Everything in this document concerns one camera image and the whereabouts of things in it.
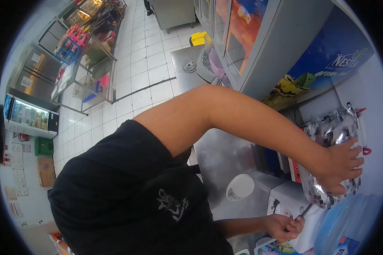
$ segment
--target hand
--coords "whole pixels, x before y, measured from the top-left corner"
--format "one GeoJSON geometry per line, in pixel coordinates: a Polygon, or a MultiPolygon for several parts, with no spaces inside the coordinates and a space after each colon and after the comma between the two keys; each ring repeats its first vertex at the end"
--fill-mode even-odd
{"type": "Polygon", "coordinates": [[[321,162],[315,170],[310,171],[321,186],[333,194],[345,195],[346,189],[340,183],[362,174],[362,168],[354,169],[363,164],[362,157],[356,158],[362,152],[362,147],[350,149],[356,142],[357,137],[353,137],[347,142],[327,148],[326,162],[321,162]]]}
{"type": "Polygon", "coordinates": [[[280,214],[271,214],[264,219],[266,232],[278,242],[286,242],[298,237],[305,224],[305,219],[298,216],[296,220],[280,214]]]}

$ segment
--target blue basket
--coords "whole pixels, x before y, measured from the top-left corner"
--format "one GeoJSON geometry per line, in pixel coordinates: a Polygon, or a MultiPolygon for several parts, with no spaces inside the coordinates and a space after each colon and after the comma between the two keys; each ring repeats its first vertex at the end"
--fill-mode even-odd
{"type": "Polygon", "coordinates": [[[67,37],[54,56],[65,64],[71,64],[78,58],[80,50],[81,48],[79,45],[72,41],[71,38],[67,37]]]}

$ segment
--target black t-shirt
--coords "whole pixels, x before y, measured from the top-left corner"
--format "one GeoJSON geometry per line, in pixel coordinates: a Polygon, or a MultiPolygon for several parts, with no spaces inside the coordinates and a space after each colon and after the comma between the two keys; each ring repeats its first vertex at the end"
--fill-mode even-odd
{"type": "Polygon", "coordinates": [[[232,254],[207,190],[134,120],[65,165],[49,199],[76,255],[232,254]]]}

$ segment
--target pink container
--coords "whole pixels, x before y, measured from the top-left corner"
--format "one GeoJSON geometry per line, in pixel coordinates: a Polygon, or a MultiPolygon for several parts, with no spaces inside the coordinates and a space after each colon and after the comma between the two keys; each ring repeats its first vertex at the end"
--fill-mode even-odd
{"type": "Polygon", "coordinates": [[[214,48],[212,48],[212,50],[209,53],[209,62],[210,66],[212,67],[213,73],[216,76],[223,78],[223,76],[225,75],[224,68],[221,65],[220,59],[214,48]]]}

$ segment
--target red clip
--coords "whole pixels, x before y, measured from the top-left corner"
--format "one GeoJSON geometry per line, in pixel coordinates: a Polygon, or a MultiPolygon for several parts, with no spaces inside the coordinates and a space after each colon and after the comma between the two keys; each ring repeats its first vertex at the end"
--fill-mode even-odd
{"type": "Polygon", "coordinates": [[[366,108],[356,109],[356,113],[361,113],[363,111],[366,111],[366,108]]]}
{"type": "Polygon", "coordinates": [[[365,149],[363,149],[363,155],[367,156],[367,155],[369,155],[369,154],[371,154],[371,153],[372,153],[372,150],[371,150],[371,149],[369,149],[369,148],[365,148],[365,149]]]}

